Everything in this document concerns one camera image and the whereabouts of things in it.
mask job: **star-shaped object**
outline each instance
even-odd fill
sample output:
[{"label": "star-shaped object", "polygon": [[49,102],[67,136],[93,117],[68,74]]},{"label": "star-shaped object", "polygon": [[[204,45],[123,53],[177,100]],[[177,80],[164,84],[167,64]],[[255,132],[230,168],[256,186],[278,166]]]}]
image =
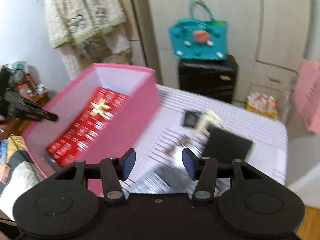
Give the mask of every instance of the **star-shaped object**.
[{"label": "star-shaped object", "polygon": [[97,114],[99,114],[102,117],[104,117],[105,116],[104,111],[111,109],[111,107],[106,105],[105,103],[106,101],[103,98],[99,99],[99,102],[97,104],[94,102],[91,102],[93,109],[91,110],[90,114],[92,116],[96,116]]}]

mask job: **white and orange items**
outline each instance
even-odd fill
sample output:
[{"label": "white and orange items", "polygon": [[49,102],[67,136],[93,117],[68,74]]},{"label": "white and orange items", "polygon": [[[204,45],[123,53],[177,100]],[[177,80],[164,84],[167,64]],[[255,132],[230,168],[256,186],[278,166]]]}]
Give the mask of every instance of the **white and orange items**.
[{"label": "white and orange items", "polygon": [[85,151],[88,144],[100,135],[127,98],[126,95],[97,87],[69,128],[47,146],[49,155],[61,167],[73,162],[77,153]]},{"label": "white and orange items", "polygon": [[276,110],[277,100],[267,95],[260,95],[259,93],[251,93],[248,96],[246,109],[256,114],[261,114],[269,118],[275,118],[277,115]]}]

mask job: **pink storage box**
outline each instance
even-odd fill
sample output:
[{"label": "pink storage box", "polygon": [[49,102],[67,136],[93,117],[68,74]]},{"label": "pink storage box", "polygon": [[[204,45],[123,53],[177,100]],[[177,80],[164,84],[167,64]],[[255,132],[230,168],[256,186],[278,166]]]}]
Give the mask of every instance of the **pink storage box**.
[{"label": "pink storage box", "polygon": [[320,63],[318,61],[302,62],[294,100],[307,130],[320,132]]},{"label": "pink storage box", "polygon": [[[54,173],[42,158],[45,147],[69,127],[99,86],[130,98],[103,133],[88,144],[89,148],[75,156],[88,164],[99,163],[106,157],[121,157],[134,145],[160,106],[154,70],[131,65],[92,64],[45,106],[47,111],[59,116],[59,121],[33,122],[22,134],[31,158],[45,177]],[[89,189],[100,194],[101,181],[89,181]]]}]

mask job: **bag strap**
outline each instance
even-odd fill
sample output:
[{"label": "bag strap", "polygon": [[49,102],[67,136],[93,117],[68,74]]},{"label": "bag strap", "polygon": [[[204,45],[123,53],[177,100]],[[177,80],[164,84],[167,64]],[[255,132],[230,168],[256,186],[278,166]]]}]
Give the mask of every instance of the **bag strap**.
[{"label": "bag strap", "polygon": [[206,6],[206,4],[202,1],[202,0],[190,0],[189,1],[189,17],[190,18],[195,18],[193,15],[193,11],[195,10],[195,5],[196,3],[199,3],[209,14],[210,18],[212,20],[214,20],[212,12],[210,11],[210,9],[208,8],[208,6]]}]

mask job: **black box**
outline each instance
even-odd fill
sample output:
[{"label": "black box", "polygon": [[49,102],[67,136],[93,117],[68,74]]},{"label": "black box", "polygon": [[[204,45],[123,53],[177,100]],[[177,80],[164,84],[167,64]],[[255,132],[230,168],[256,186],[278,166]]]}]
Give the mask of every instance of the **black box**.
[{"label": "black box", "polygon": [[231,103],[237,71],[238,64],[231,55],[223,61],[181,59],[180,89]]}]

